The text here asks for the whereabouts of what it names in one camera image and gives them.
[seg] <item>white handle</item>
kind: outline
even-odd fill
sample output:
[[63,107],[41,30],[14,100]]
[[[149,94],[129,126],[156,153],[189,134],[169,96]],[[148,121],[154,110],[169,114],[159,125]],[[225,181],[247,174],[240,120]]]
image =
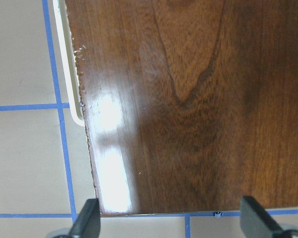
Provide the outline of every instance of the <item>white handle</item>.
[[78,82],[78,80],[76,77],[74,53],[64,0],[53,0],[53,8],[71,115],[78,125],[85,126],[85,121],[79,107],[76,89],[76,82]]

